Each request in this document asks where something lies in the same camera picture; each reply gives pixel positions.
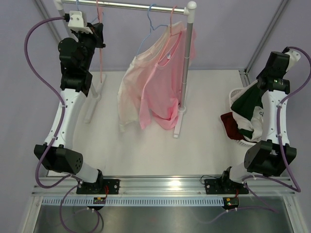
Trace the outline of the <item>light blue hanger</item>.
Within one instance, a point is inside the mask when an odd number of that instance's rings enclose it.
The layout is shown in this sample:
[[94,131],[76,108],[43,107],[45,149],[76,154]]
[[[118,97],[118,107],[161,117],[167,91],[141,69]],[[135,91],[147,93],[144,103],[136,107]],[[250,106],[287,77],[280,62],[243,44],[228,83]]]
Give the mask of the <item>light blue hanger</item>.
[[[76,7],[77,7],[77,10],[80,11],[80,8],[79,8],[79,0],[76,0]],[[98,17],[96,16],[90,23],[94,23],[96,20],[98,20]]]
[[156,26],[156,27],[153,26],[153,22],[152,22],[152,19],[151,19],[151,17],[150,17],[150,12],[151,12],[151,8],[154,7],[154,6],[157,6],[157,4],[156,4],[156,3],[152,3],[152,4],[149,6],[148,10],[147,10],[147,18],[148,18],[148,20],[149,20],[149,33],[148,33],[148,35],[142,40],[142,42],[140,43],[139,48],[138,48],[138,50],[137,50],[137,52],[136,52],[136,57],[138,57],[138,55],[140,54],[140,50],[141,50],[141,48],[142,48],[144,42],[152,35],[152,32],[153,32],[153,31],[156,31],[156,30],[157,30],[158,28],[160,28],[160,27],[165,27],[165,28],[168,27],[168,25],[164,25],[164,24],[160,24],[160,25],[158,25],[158,26]]

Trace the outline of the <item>dark red t shirt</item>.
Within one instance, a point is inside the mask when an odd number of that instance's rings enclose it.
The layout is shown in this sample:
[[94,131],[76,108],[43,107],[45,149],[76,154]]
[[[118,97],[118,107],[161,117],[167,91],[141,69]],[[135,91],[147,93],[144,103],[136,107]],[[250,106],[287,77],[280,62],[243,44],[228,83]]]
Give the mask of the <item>dark red t shirt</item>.
[[221,121],[225,127],[227,136],[232,140],[241,140],[243,135],[239,133],[238,125],[233,118],[232,112],[228,112],[220,116]]

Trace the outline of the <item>green and white t shirt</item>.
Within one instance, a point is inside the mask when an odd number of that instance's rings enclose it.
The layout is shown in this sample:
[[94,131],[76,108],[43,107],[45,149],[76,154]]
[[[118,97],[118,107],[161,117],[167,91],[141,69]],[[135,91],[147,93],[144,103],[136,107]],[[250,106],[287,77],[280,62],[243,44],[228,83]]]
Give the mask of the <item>green and white t shirt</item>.
[[263,130],[263,104],[258,81],[231,96],[230,110],[244,140],[257,143]]

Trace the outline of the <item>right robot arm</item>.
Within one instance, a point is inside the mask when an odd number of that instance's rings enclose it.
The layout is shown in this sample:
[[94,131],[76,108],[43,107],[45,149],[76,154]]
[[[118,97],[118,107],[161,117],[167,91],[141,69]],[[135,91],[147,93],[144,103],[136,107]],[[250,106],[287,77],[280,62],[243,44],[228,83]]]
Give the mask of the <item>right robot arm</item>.
[[237,189],[244,192],[248,178],[278,177],[289,169],[297,151],[290,146],[286,127],[286,107],[290,95],[290,82],[283,77],[300,59],[301,55],[285,48],[283,52],[273,51],[257,76],[263,105],[263,129],[261,140],[245,154],[244,162],[229,167],[219,180],[219,187],[226,193]]

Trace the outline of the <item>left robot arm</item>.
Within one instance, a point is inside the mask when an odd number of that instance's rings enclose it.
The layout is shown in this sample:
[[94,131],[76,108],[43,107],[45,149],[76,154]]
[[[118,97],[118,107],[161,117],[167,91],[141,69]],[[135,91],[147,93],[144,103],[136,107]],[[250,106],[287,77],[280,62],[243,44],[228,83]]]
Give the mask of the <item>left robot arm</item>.
[[88,165],[72,145],[78,116],[92,85],[89,67],[94,52],[105,47],[103,28],[102,23],[87,23],[84,29],[72,32],[77,39],[67,37],[59,42],[60,102],[49,135],[34,148],[37,167],[74,177],[80,182],[80,189],[94,194],[104,189],[102,172]]

